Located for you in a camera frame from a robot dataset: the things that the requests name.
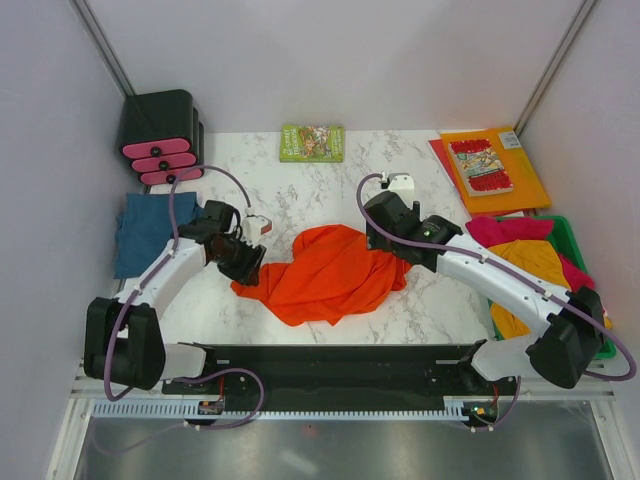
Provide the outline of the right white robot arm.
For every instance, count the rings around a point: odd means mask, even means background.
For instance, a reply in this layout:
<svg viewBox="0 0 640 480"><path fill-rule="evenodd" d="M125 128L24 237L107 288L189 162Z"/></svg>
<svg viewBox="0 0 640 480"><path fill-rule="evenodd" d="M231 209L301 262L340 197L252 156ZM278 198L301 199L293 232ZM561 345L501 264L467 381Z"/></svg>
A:
<svg viewBox="0 0 640 480"><path fill-rule="evenodd" d="M463 357L458 381L483 392L506 377L541 377L564 389L576 386L605 342L603 307L589 287L577 291L542 280L492 253L438 215L421 219L389 191L359 202L368 245L411 265L457 280L506 309L529 332L500 341L478 341Z"/></svg>

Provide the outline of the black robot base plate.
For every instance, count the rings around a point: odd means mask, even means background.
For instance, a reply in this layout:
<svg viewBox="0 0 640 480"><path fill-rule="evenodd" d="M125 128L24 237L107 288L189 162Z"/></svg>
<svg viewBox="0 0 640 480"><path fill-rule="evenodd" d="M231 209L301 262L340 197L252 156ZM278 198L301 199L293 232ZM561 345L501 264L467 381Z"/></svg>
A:
<svg viewBox="0 0 640 480"><path fill-rule="evenodd" d="M208 346L195 385L171 382L165 394L222 395L227 410L409 412L441 410L447 397L506 398L515 383L490 383L466 364L467 345Z"/></svg>

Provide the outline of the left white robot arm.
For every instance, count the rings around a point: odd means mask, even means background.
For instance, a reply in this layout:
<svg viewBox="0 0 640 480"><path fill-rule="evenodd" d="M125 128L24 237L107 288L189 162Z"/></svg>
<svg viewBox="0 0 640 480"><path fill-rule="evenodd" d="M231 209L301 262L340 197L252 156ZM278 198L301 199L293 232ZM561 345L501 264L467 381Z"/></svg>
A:
<svg viewBox="0 0 640 480"><path fill-rule="evenodd" d="M184 378L198 393L219 382L219 369L204 348L164 341L160 321L188 281L213 263L228 279L255 286L266 254L261 239L272 229L263 215L242 217L224 202L210 200L201 217L178 226L141 279L113 298L95 298L86 316L83 370L105 386L150 390Z"/></svg>

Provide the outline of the orange t shirt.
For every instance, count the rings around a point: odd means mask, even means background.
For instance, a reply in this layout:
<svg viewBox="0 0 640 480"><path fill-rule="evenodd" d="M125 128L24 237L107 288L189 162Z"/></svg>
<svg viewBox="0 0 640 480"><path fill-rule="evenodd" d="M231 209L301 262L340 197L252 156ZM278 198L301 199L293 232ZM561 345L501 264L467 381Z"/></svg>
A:
<svg viewBox="0 0 640 480"><path fill-rule="evenodd" d="M289 263L260 268L259 284L231 284L234 293L263 304L282 323L337 324L349 315L375 311L407 286L411 265L391 253L367 248L367 237L345 225L300 233Z"/></svg>

